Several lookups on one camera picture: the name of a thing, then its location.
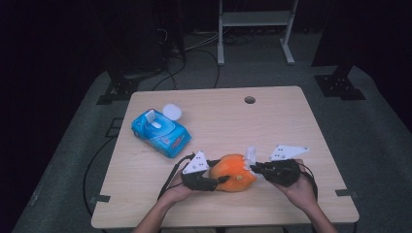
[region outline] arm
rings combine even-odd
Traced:
[[[303,164],[303,161],[300,159],[297,159],[296,161]],[[300,170],[302,172],[305,171],[303,166],[300,166]],[[305,176],[300,175],[297,182],[288,187],[276,183],[272,184],[279,188],[288,197],[292,204],[302,210],[309,217],[318,233],[337,233],[335,227],[318,205],[315,194],[313,193],[312,185]]]
[[[157,200],[132,233],[157,233],[167,211],[176,203],[188,198],[194,191],[182,184],[181,171],[177,173],[169,189]]]

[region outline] white metal frame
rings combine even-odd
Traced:
[[[223,12],[223,0],[219,1],[219,41],[218,41],[218,64],[224,65],[223,28],[226,26],[271,26],[286,25],[285,38],[280,39],[282,50],[288,64],[293,65],[294,59],[288,42],[292,31],[294,16],[296,14],[298,0],[293,0],[290,11],[278,12]]]

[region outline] wipes package lid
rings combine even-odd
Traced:
[[[156,110],[147,110],[131,123],[134,134],[167,157],[175,157],[191,139],[186,128]]]

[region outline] wooden table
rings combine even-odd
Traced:
[[[245,98],[254,98],[254,104]],[[183,110],[178,120],[192,136],[176,158],[167,158],[137,139],[130,123],[147,109],[174,103]],[[91,223],[96,228],[134,227],[155,203],[174,164],[204,150],[210,160],[227,153],[257,149],[257,161],[268,161],[277,144],[309,147],[297,158],[312,170],[319,204],[332,222],[359,218],[322,132],[302,90],[297,86],[248,87],[136,92],[130,99],[120,135]],[[273,185],[259,179],[238,193],[200,192],[175,205],[163,227],[241,226],[309,223],[306,215]]]

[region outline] forearm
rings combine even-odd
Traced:
[[[327,218],[319,205],[305,210],[304,213],[309,217],[312,225],[315,227],[318,233],[337,233],[336,228]]]
[[[157,233],[173,203],[158,200],[132,233]]]

